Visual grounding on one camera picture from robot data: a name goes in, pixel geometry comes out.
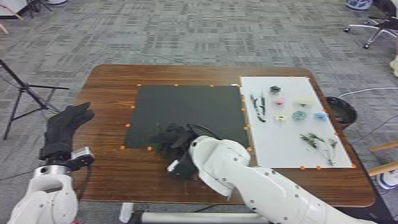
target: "chair leg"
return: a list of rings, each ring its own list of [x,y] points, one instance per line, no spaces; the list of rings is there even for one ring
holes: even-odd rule
[[[391,31],[391,30],[383,30],[383,32],[385,32],[394,38],[398,38],[398,35],[396,35],[394,31]]]
[[[389,143],[385,143],[385,144],[382,144],[382,145],[378,145],[378,146],[373,146],[371,148],[369,148],[369,151],[382,151],[383,149],[391,149],[391,148],[394,148],[394,147],[398,147],[398,141],[394,141],[394,142],[389,142]]]
[[[396,169],[398,169],[398,162],[392,162],[392,163],[389,163],[389,164],[385,164],[385,165],[382,165],[382,166],[378,166],[378,167],[375,167],[367,170],[369,176],[375,176],[380,173],[385,173],[385,172],[389,172],[391,170],[396,170]]]
[[[378,38],[378,36],[380,36],[380,34],[385,32],[385,30],[383,29],[378,29],[378,31],[375,32],[375,34],[373,34],[373,36],[369,37],[369,39],[367,39],[367,42],[366,42],[366,44],[364,44],[364,49],[367,49],[369,48],[369,44],[375,42],[375,40],[376,40],[376,38]]]
[[[351,24],[346,26],[348,28],[351,27],[359,27],[359,28],[371,28],[371,29],[376,29],[378,30],[378,27],[375,27],[373,25],[364,25],[364,24]]]

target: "carpet floor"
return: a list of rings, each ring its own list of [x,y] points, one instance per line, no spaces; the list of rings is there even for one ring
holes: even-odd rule
[[[0,20],[0,56],[28,83],[65,86],[53,105],[73,103],[90,70],[99,64],[174,64],[304,67],[316,76],[327,96],[375,87],[396,87],[389,61],[394,40],[382,36],[371,48],[362,43],[371,31],[346,24],[362,22],[378,12],[351,12],[341,0],[71,0],[62,7],[41,9],[33,19]],[[0,81],[0,128],[10,115],[16,89]],[[366,168],[398,160],[398,151],[371,153],[367,148],[398,140],[396,90],[348,95],[359,120],[344,131]],[[23,98],[19,112],[33,108]],[[0,141],[0,179],[32,170],[42,146],[49,113],[35,113],[14,123],[10,137]],[[30,175],[0,181],[0,223],[7,222],[21,199]],[[398,215],[398,189],[382,197]],[[200,206],[140,205],[151,211],[190,211]],[[234,211],[240,207],[215,210]],[[83,203],[78,220],[115,223],[119,204]]]

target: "white board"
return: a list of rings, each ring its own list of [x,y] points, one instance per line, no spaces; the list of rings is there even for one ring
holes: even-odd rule
[[[270,93],[270,87],[280,87],[277,94]],[[314,117],[314,113],[323,113],[323,106],[318,100],[314,89],[305,77],[241,77],[241,94],[245,98],[245,108],[250,124],[252,146],[256,150],[257,165],[268,168],[350,168],[351,161],[328,117],[325,120]],[[250,94],[264,97],[264,119],[257,119]],[[277,106],[275,99],[284,100],[284,105]],[[302,111],[305,119],[296,121],[293,113]],[[277,121],[275,117],[284,115],[286,121]],[[323,139],[316,141],[316,149],[302,140],[300,135],[314,133]]]

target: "cable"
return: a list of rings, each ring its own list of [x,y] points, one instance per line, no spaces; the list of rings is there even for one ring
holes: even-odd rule
[[[204,208],[197,209],[197,210],[192,211],[192,212],[200,212],[200,211],[208,210],[209,208],[213,208],[215,206],[216,206],[216,204],[215,204],[215,205],[208,205]]]
[[[202,127],[199,124],[186,124],[186,127],[188,127],[188,129],[190,129],[190,131],[192,131],[193,133],[195,133],[193,129],[199,129],[199,130],[202,130],[208,134],[211,134],[213,137],[220,140],[220,137],[218,137],[218,135],[215,134],[215,132],[213,132],[206,127]]]
[[[378,125],[378,127],[371,130],[371,132],[362,136],[362,138],[359,140],[355,140],[351,142],[351,144],[355,144],[369,135],[371,133],[382,128],[382,126],[389,123],[389,121],[398,117],[398,114],[382,122],[382,124]]]
[[[371,89],[362,89],[362,90],[357,90],[353,92],[348,92],[348,93],[341,94],[337,96],[337,98],[341,98],[343,96],[348,96],[348,95],[351,95],[355,93],[362,93],[362,92],[367,92],[367,91],[373,91],[373,90],[398,90],[398,87],[378,87],[378,88],[371,88]]]
[[[26,175],[26,174],[32,173],[32,172],[33,172],[33,170],[26,171],[26,172],[23,172],[23,173],[19,173],[19,174],[16,174],[14,176],[9,176],[9,177],[1,178],[0,181],[9,180],[9,179],[19,177],[19,176]]]
[[[92,167],[90,167],[90,165],[87,166],[85,171],[87,171],[85,172],[85,180],[83,180],[83,185],[81,185],[80,193],[78,193],[78,201],[81,200],[83,193],[85,193],[85,188],[87,188],[89,181],[90,181],[90,175],[92,175]]]

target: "tripod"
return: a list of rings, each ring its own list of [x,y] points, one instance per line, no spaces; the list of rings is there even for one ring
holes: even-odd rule
[[[64,88],[64,87],[57,87],[57,86],[41,86],[41,85],[28,85],[19,77],[16,76],[16,73],[12,72],[7,64],[3,63],[3,60],[0,60],[0,66],[3,67],[19,87],[16,86],[17,90],[19,90],[19,93],[17,93],[17,96],[16,96],[16,102],[14,102],[14,108],[12,108],[12,113],[10,113],[10,117],[9,117],[9,123],[7,123],[7,128],[5,128],[5,132],[3,132],[3,140],[7,140],[7,137],[9,137],[9,130],[10,130],[10,125],[12,125],[12,122],[23,118],[28,114],[32,114],[33,112],[41,111],[41,110],[51,110],[53,112],[58,112],[58,109],[55,108],[55,106],[49,104],[49,99],[51,99],[51,96],[53,96],[53,92],[57,89],[69,89],[69,88]],[[49,92],[49,95],[46,97],[46,99],[42,99],[39,97],[39,95],[35,94],[33,90],[32,90],[32,87],[33,88],[42,88],[42,89],[51,89],[51,92]],[[28,96],[32,97],[37,105],[39,105],[39,108],[33,109],[32,111],[28,111],[25,114],[21,114],[19,116],[16,116],[16,109],[17,109],[17,106],[19,106],[19,100],[21,100],[21,94],[26,93]]]

